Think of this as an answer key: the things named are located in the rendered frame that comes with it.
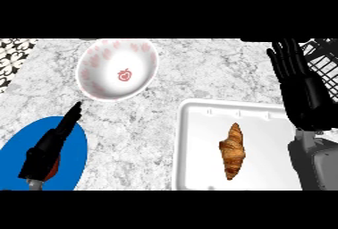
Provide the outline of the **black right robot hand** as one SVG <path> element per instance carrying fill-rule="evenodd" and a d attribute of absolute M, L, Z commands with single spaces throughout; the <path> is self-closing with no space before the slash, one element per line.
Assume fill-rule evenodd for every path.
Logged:
<path fill-rule="evenodd" d="M 292 38 L 271 42 L 267 55 L 280 83 L 282 102 L 289 121 L 302 131 L 338 128 L 338 104 L 323 80 L 307 66 L 302 49 Z"/>

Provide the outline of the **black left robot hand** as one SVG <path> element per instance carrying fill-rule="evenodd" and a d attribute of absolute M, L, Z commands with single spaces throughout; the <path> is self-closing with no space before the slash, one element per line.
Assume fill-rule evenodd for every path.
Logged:
<path fill-rule="evenodd" d="M 34 147 L 26 151 L 26 159 L 19 171 L 20 179 L 45 182 L 57 172 L 60 149 L 81 118 L 81 102 L 68 110 L 56 128 L 50 129 Z"/>

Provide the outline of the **golden brown croissant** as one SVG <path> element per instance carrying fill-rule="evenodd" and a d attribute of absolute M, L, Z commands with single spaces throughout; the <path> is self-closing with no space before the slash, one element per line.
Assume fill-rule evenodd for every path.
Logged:
<path fill-rule="evenodd" d="M 243 134 L 237 123 L 231 124 L 227 139 L 218 143 L 226 178 L 230 181 L 242 168 L 243 152 Z"/>

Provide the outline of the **white plastic tray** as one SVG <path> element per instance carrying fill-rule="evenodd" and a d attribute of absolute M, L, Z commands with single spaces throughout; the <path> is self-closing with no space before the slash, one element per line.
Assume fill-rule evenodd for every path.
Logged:
<path fill-rule="evenodd" d="M 226 178 L 218 142 L 237 124 L 245 158 Z M 171 187 L 175 191 L 298 191 L 287 143 L 295 130 L 282 105 L 189 98 L 177 112 Z"/>

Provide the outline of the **blue round plate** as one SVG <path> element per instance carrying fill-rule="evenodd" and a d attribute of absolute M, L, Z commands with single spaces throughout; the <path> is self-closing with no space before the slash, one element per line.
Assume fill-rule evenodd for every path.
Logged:
<path fill-rule="evenodd" d="M 44 181 L 44 191 L 72 191 L 81 179 L 87 160 L 87 138 L 78 124 L 65 140 L 53 140 L 47 132 L 60 116 L 48 116 L 28 124 L 0 148 L 0 191 L 26 191 L 28 178 L 41 179 L 59 157 L 54 176 Z"/>

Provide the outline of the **black and white patterned tile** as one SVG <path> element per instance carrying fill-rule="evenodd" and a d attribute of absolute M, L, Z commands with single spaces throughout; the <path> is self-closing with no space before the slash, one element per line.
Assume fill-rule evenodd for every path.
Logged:
<path fill-rule="evenodd" d="M 0 93 L 6 91 L 37 41 L 37 38 L 0 38 Z"/>

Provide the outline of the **white bowl with red apple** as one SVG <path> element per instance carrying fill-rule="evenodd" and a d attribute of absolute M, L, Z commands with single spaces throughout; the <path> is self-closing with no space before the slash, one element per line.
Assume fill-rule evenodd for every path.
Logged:
<path fill-rule="evenodd" d="M 158 51 L 149 39 L 100 38 L 76 64 L 79 90 L 96 101 L 128 99 L 149 86 L 158 66 Z"/>

